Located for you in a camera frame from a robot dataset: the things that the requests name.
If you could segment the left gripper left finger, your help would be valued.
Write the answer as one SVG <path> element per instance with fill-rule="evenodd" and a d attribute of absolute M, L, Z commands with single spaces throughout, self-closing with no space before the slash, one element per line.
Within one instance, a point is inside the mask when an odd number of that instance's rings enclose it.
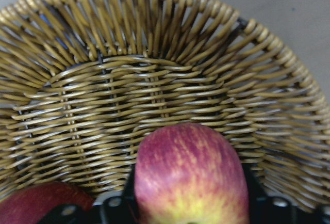
<path fill-rule="evenodd" d="M 56 206 L 39 223 L 138 223 L 134 179 L 135 166 L 132 167 L 122 192 L 99 196 L 88 211 L 76 204 Z"/>

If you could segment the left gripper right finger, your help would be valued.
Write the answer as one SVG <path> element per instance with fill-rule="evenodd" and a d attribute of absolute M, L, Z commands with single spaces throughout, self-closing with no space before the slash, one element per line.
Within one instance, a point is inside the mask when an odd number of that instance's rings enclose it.
<path fill-rule="evenodd" d="M 281 196 L 270 196 L 252 173 L 250 166 L 243 164 L 249 191 L 250 223 L 329 223 L 329 205 L 320 204 L 308 213 Z"/>

